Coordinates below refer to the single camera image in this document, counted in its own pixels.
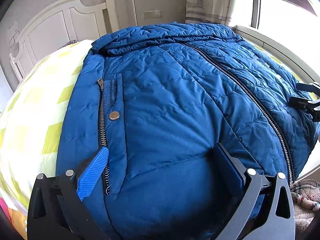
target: headboard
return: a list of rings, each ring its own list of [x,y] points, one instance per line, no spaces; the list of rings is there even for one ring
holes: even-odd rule
[[[108,19],[103,11],[108,9]],[[105,22],[119,30],[114,0],[84,6],[80,0],[59,0],[32,18],[19,34],[19,52],[10,63],[19,81],[45,56],[72,40],[96,40],[105,35]]]

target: power outlet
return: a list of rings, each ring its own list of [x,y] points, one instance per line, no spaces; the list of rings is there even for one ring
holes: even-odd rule
[[[162,10],[144,11],[145,19],[161,18],[161,17],[162,17]]]

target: pocket zipper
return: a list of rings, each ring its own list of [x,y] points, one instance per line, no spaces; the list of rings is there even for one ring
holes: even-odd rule
[[[101,92],[103,92],[104,81],[102,78],[100,78],[98,80],[98,84],[101,88]],[[102,146],[107,147],[107,137],[106,137],[106,128],[105,128],[105,120],[104,120],[102,93],[100,95],[99,113],[98,113],[98,141],[99,141],[99,147],[102,147]],[[109,163],[107,163],[106,167],[104,168],[104,170],[101,174],[101,179],[102,179],[103,194],[108,195],[110,193]]]
[[[289,174],[289,183],[292,184],[294,181],[294,174],[292,169],[292,160],[291,156],[288,150],[287,142],[284,139],[284,136],[277,125],[277,123],[273,120],[270,113],[265,109],[265,107],[259,102],[259,100],[252,94],[252,92],[232,73],[230,73],[228,70],[223,68],[222,66],[215,63],[207,54],[205,54],[201,49],[198,49],[196,47],[193,47],[189,44],[183,43],[183,45],[192,48],[196,52],[198,52],[206,61],[208,61],[210,64],[214,65],[218,70],[220,70],[222,73],[224,73],[226,76],[231,78],[246,94],[247,96],[256,104],[256,106],[260,109],[260,111],[263,113],[265,118],[268,120],[269,124],[275,131],[276,135],[279,138],[280,144],[282,146],[282,150],[284,152],[284,157],[287,163],[288,168],[288,174]]]

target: zipper teeth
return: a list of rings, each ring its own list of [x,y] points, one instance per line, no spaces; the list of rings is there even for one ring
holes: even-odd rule
[[[206,54],[204,54],[200,49],[195,48],[193,46],[190,46],[186,43],[184,43],[186,46],[196,50],[204,59],[206,59],[207,61],[209,61],[212,65],[214,65],[216,68],[218,68],[218,70],[220,70],[222,73],[224,73],[225,75],[227,75],[229,78],[231,78],[239,87],[241,87],[241,89],[250,97],[250,99],[256,104],[256,106],[260,109],[260,111],[263,113],[263,115],[267,118],[268,122],[270,123],[271,127],[273,128],[273,130],[275,131],[275,133],[277,134],[282,149],[284,151],[284,156],[287,162],[287,166],[288,166],[288,172],[289,172],[289,178],[290,178],[290,183],[293,183],[293,175],[292,175],[292,168],[291,168],[291,161],[289,158],[289,153],[287,150],[287,147],[285,145],[284,142],[284,138],[281,134],[281,132],[279,131],[278,127],[276,126],[276,124],[271,120],[269,114],[263,109],[263,107],[261,106],[261,104],[252,96],[251,92],[249,92],[249,90],[241,83],[239,82],[233,75],[231,75],[228,71],[226,71],[224,68],[222,68],[221,66],[217,65],[215,62],[213,62],[212,59],[210,59]]]
[[[105,120],[104,120],[104,109],[103,109],[103,101],[101,96],[100,102],[100,116],[99,116],[99,134],[100,134],[100,147],[107,146],[107,136],[106,136],[106,128],[105,128]],[[107,166],[104,168],[102,172],[102,186],[104,194],[110,193],[110,185],[109,185],[109,162]]]

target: blue puffer jacket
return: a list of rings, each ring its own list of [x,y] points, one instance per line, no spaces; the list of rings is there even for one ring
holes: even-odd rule
[[[308,97],[296,82],[223,25],[105,35],[72,92],[56,173],[89,158],[105,129],[109,165],[83,200],[100,227],[112,239],[203,239],[232,203],[212,157],[216,143],[260,174],[294,181],[305,165],[316,125],[288,106],[290,96]]]

